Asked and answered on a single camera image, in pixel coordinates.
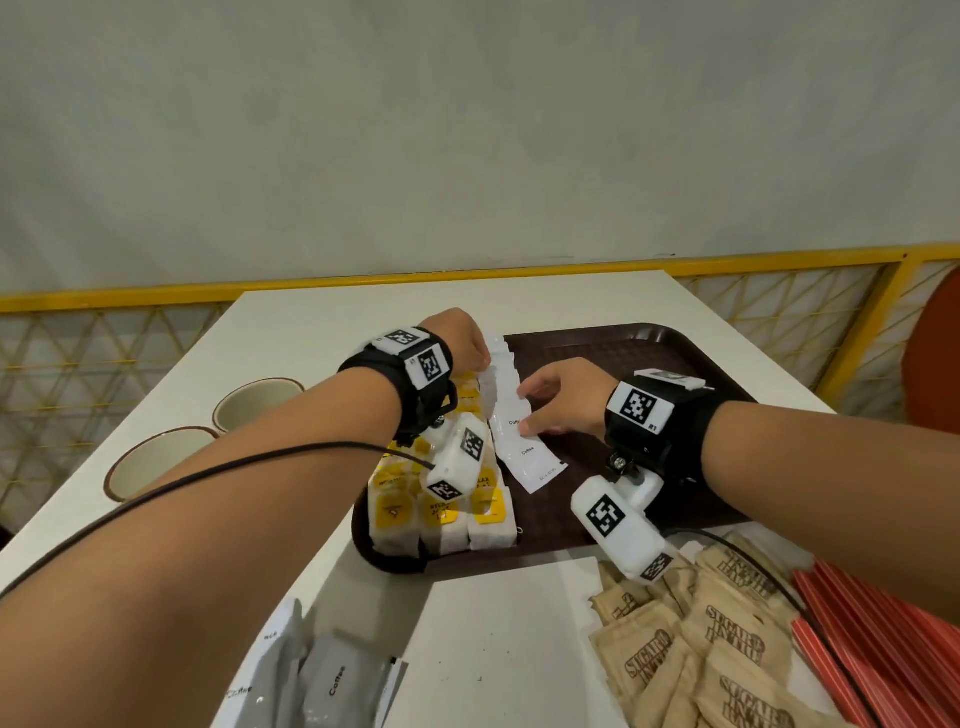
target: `person's left hand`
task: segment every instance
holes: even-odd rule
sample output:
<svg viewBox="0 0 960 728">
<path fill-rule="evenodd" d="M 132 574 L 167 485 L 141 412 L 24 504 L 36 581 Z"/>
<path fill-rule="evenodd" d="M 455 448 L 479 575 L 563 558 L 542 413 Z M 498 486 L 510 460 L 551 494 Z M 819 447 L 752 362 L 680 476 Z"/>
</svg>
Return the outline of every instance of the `person's left hand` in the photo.
<svg viewBox="0 0 960 728">
<path fill-rule="evenodd" d="M 490 366 L 490 351 L 480 327 L 461 308 L 448 308 L 436 316 L 423 319 L 422 328 L 442 338 L 453 354 L 453 372 L 483 372 Z"/>
</svg>

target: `hand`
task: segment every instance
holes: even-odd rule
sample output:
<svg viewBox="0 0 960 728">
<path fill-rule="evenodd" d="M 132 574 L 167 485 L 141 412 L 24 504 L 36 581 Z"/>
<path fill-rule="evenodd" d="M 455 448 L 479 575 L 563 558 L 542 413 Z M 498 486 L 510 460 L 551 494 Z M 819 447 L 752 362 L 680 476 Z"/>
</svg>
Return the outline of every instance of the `hand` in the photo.
<svg viewBox="0 0 960 728">
<path fill-rule="evenodd" d="M 519 424 L 520 435 L 585 432 L 600 440 L 607 427 L 604 412 L 617 380 L 586 359 L 547 364 L 520 384 L 520 397 L 551 400 Z"/>
<path fill-rule="evenodd" d="M 423 319 L 421 328 L 436 334 L 450 347 L 453 354 L 452 374 L 483 372 L 490 366 L 490 350 L 483 340 L 480 327 L 460 308 L 448 308 L 443 313 Z"/>
</svg>

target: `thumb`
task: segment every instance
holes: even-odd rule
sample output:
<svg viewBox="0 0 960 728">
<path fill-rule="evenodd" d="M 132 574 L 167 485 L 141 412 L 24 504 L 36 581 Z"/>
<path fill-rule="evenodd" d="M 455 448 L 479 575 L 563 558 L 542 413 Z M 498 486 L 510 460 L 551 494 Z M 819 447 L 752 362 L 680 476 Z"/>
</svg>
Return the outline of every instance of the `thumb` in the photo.
<svg viewBox="0 0 960 728">
<path fill-rule="evenodd" d="M 550 427 L 562 425 L 563 419 L 560 416 L 560 408 L 557 405 L 557 401 L 553 400 L 517 425 L 517 429 L 520 431 L 520 437 L 539 435 L 541 432 L 550 429 Z"/>
</svg>

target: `person's left arm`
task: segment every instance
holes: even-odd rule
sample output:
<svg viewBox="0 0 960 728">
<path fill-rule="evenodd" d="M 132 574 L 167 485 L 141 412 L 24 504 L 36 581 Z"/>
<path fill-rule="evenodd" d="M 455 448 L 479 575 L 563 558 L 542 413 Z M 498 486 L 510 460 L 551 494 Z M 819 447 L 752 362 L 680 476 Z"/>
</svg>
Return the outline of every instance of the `person's left arm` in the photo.
<svg viewBox="0 0 960 728">
<path fill-rule="evenodd" d="M 460 309 L 421 326 L 450 347 L 454 374 L 490 363 Z M 400 414 L 386 377 L 349 369 L 220 438 L 155 486 L 305 443 L 386 447 Z M 0 601 L 0 725 L 206 728 L 259 629 L 379 457 L 325 450 L 223 473 L 68 550 Z"/>
</svg>

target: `brown tray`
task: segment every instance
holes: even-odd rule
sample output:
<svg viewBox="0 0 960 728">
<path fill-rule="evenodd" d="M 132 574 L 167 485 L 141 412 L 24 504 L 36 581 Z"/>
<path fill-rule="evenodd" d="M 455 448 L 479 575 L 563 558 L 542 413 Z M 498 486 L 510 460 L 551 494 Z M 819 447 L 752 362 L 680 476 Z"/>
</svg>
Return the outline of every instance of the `brown tray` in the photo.
<svg viewBox="0 0 960 728">
<path fill-rule="evenodd" d="M 672 328 L 656 324 L 573 328 L 514 334 L 505 339 L 514 353 L 521 380 L 544 364 L 582 356 L 618 379 L 631 376 L 638 369 L 664 369 L 698 376 L 734 399 L 755 401 L 689 339 Z M 570 510 L 570 496 L 592 475 L 602 474 L 610 481 L 616 480 L 616 475 L 606 467 L 610 449 L 599 440 L 582 434 L 544 435 L 542 439 L 567 464 L 567 468 L 532 495 L 500 464 L 513 496 L 516 525 L 522 529 L 516 546 L 464 551 L 436 558 L 427 556 L 421 544 L 421 558 L 383 556 L 373 550 L 367 490 L 364 489 L 353 507 L 353 542 L 357 550 L 380 570 L 422 573 L 441 564 L 444 572 L 473 571 L 481 565 L 497 570 L 510 569 L 525 556 L 592 545 L 593 539 Z M 671 483 L 651 504 L 647 517 L 661 529 L 678 526 L 707 528 L 747 520 L 706 488 Z"/>
</svg>

